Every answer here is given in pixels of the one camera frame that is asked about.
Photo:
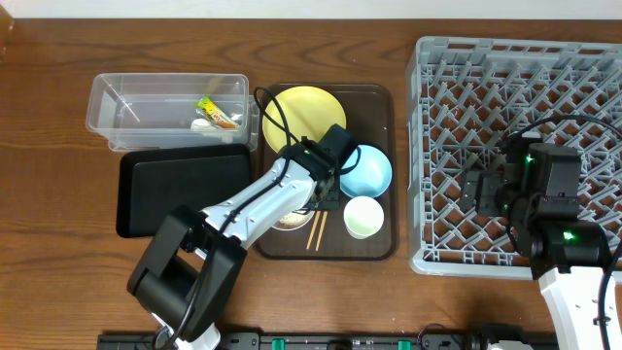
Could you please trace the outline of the rice grains food waste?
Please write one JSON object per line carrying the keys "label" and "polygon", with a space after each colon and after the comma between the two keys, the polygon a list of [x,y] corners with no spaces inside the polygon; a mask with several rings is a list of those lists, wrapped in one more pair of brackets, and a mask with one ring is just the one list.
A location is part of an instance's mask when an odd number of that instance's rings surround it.
{"label": "rice grains food waste", "polygon": [[279,228],[297,228],[308,221],[308,219],[312,216],[312,213],[300,214],[296,212],[292,212],[285,217],[283,217],[279,223]]}

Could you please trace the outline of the white tissue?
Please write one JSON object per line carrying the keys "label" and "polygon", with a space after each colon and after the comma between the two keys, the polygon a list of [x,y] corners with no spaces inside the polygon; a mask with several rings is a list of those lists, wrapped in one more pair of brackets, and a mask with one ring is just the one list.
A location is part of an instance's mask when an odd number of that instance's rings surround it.
{"label": "white tissue", "polygon": [[214,128],[215,127],[207,119],[204,118],[195,119],[190,124],[190,129],[197,132],[207,132],[209,130],[213,130]]}

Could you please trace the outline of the white bowl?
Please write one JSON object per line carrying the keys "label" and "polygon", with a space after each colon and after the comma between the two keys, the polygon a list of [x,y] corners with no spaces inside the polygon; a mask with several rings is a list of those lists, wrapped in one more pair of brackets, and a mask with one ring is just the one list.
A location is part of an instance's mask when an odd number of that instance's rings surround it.
{"label": "white bowl", "polygon": [[293,211],[277,221],[272,227],[279,230],[294,230],[306,225],[315,212],[309,209]]}

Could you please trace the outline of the white cup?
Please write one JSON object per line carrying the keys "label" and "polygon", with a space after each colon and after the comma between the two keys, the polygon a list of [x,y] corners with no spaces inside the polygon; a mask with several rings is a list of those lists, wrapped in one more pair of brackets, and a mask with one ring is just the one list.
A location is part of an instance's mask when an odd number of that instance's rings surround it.
{"label": "white cup", "polygon": [[343,219],[346,230],[356,239],[367,239],[384,224],[384,210],[372,197],[357,196],[348,201]]}

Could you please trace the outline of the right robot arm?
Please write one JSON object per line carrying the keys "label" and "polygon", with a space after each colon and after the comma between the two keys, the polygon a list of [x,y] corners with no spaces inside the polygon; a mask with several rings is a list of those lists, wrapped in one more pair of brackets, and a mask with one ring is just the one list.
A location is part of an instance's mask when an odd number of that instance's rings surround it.
{"label": "right robot arm", "polygon": [[562,349],[618,349],[621,329],[610,250],[601,226],[578,217],[580,166],[533,158],[503,172],[469,170],[460,206],[503,217],[515,251],[528,259]]}

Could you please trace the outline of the green yellow snack wrapper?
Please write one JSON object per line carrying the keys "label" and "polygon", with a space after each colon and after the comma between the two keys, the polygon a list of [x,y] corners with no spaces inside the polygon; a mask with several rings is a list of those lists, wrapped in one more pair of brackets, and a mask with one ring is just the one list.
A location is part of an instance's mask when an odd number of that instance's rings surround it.
{"label": "green yellow snack wrapper", "polygon": [[196,109],[214,126],[223,129],[237,129],[234,122],[223,110],[221,110],[208,96],[202,97],[196,104]]}

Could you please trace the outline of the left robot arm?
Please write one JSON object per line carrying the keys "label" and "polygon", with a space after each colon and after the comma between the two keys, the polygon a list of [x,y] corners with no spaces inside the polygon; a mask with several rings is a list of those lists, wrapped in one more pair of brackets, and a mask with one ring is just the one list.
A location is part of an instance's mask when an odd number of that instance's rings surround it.
{"label": "left robot arm", "polygon": [[161,224],[127,289],[161,324],[154,349],[213,349],[215,323],[249,247],[284,216],[325,198],[356,149],[351,141],[304,139],[233,197],[200,211],[173,210]]}

